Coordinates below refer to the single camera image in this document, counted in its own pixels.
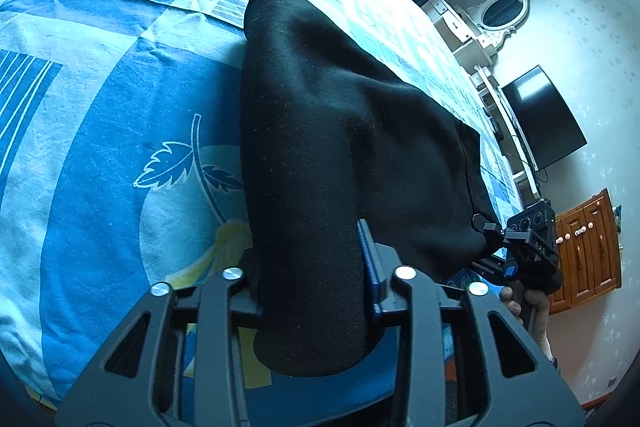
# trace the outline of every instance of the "wooden cabinet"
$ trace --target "wooden cabinet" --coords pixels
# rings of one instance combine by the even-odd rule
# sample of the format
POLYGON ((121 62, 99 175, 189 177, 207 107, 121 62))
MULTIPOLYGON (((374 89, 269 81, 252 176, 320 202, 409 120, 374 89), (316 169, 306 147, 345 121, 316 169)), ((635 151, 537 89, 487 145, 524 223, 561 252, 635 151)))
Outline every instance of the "wooden cabinet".
POLYGON ((556 216, 556 232, 563 281, 550 296, 552 314, 620 288, 620 247, 606 188, 556 216))

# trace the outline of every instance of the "black cord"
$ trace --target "black cord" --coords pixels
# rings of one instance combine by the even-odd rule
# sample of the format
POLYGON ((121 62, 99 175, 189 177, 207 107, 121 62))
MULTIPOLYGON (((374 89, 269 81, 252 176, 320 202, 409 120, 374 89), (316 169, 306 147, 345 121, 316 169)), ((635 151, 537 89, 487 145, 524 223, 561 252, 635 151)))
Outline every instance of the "black cord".
MULTIPOLYGON (((503 154, 504 154, 505 156, 511 156, 512 158, 516 158, 516 160, 520 160, 522 163, 524 163, 524 165, 527 165, 530 169, 533 169, 533 167, 532 167, 528 162, 526 162, 526 161, 524 161, 522 158, 520 158, 520 156, 515 156, 515 155, 513 155, 513 154, 509 154, 508 152, 504 152, 504 151, 503 151, 503 154)), ((548 172, 546 172, 546 168, 542 169, 542 171, 536 171, 536 172, 534 172, 534 173, 533 173, 533 176, 534 176, 534 178, 535 178, 535 179, 537 179, 540 183, 546 183, 546 182, 548 182, 548 181, 549 181, 549 173, 548 173, 548 172), (536 176, 536 172, 544 172, 544 173, 545 173, 545 175, 546 175, 546 178, 545 178, 544 180, 541 180, 540 178, 538 178, 538 177, 536 176)))

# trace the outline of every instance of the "black garment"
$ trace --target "black garment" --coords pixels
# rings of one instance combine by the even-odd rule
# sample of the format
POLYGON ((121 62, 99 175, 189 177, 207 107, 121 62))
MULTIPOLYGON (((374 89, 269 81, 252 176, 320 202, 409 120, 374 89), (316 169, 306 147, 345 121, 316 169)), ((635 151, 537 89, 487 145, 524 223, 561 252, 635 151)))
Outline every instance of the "black garment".
POLYGON ((498 223, 479 136, 306 0, 249 0, 244 32, 255 353, 284 375, 339 373, 380 337, 366 321, 358 218, 437 282, 496 250, 471 226, 476 213, 498 223))

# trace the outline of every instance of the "television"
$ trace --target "television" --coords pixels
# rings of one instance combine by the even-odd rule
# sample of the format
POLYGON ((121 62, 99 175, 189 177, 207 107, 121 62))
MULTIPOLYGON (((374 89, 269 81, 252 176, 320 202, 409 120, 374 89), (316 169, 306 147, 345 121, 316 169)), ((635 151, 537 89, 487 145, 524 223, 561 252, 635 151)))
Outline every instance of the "television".
POLYGON ((536 171, 587 145, 574 115, 540 66, 501 90, 536 171))

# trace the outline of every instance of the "patterned bedspread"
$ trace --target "patterned bedspread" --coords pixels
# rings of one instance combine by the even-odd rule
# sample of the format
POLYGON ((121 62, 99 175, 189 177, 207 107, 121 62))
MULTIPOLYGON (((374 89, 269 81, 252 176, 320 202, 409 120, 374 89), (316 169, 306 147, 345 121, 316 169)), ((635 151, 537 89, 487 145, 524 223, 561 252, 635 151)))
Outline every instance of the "patterned bedspread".
MULTIPOLYGON (((150 283, 201 282, 251 245, 238 147, 247 1, 0 0, 0 348, 53 404, 150 283)), ((521 209, 473 85, 415 4, 309 1, 477 129, 497 214, 521 209)), ((305 379, 271 373, 253 332, 241 336, 254 425, 276 411, 279 426, 307 425, 393 388, 394 331, 351 370, 305 379)))

